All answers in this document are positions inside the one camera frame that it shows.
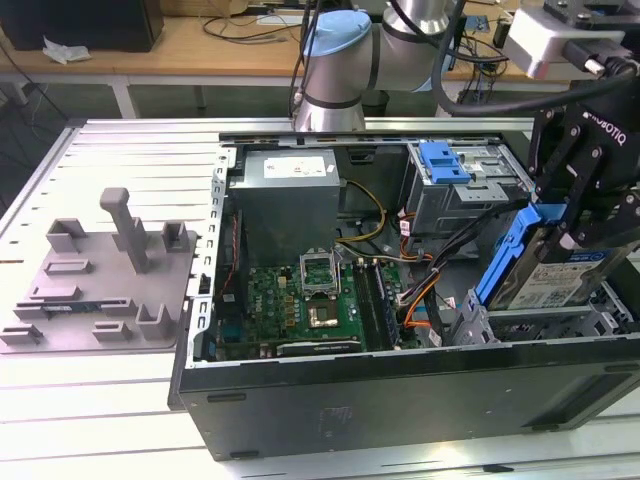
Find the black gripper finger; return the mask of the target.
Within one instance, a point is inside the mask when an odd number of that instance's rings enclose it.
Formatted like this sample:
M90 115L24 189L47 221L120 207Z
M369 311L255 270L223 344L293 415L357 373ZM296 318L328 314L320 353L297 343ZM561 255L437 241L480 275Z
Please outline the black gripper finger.
M562 203L564 193L553 181L543 182L545 168L564 134L564 108L553 107L536 113L528 152L528 173L539 203Z
M567 166L577 174L563 222L564 248L614 248L639 240L639 133L585 119Z

